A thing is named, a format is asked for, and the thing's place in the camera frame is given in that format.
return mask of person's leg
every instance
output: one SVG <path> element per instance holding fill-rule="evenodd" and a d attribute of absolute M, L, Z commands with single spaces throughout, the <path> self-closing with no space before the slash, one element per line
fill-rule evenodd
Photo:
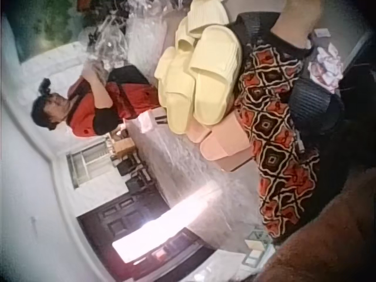
<path fill-rule="evenodd" d="M 321 16 L 323 0 L 287 0 L 272 33 L 298 48 L 305 48 L 307 37 Z"/>
<path fill-rule="evenodd" d="M 260 213 L 275 244 L 314 219 L 326 205 L 317 201 L 326 193 L 317 187 L 319 151 L 300 152 L 287 103 L 303 69 L 308 35 L 320 15 L 321 0 L 287 0 L 271 32 L 252 41 L 239 80 L 237 120 L 258 165 Z"/>

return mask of light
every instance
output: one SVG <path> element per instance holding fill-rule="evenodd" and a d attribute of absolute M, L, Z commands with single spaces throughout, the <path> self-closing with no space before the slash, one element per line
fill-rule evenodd
<path fill-rule="evenodd" d="M 125 263 L 136 260 L 149 251 L 159 247 L 168 239 L 175 236 L 181 229 L 192 223 L 207 207 L 208 199 L 218 193 L 200 193 L 183 200 L 171 210 L 161 215 L 158 219 L 152 220 L 142 226 L 139 230 L 127 235 L 112 243 L 117 253 Z"/>

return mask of red patterned fabric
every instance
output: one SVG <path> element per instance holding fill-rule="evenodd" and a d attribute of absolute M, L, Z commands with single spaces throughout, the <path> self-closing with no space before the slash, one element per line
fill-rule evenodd
<path fill-rule="evenodd" d="M 298 79 L 302 61 L 262 40 L 246 60 L 236 113 L 253 145 L 260 172 L 263 223 L 278 241 L 296 230 L 304 216 L 317 184 L 320 158 L 318 151 L 300 156 L 288 104 L 283 103 Z"/>

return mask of door panel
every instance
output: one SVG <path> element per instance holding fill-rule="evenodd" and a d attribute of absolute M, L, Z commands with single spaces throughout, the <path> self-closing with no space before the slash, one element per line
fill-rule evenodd
<path fill-rule="evenodd" d="M 132 276 L 132 265 L 125 264 L 112 243 L 136 231 L 169 210 L 156 189 L 137 196 L 126 193 L 78 217 L 78 221 L 97 256 L 117 281 Z"/>

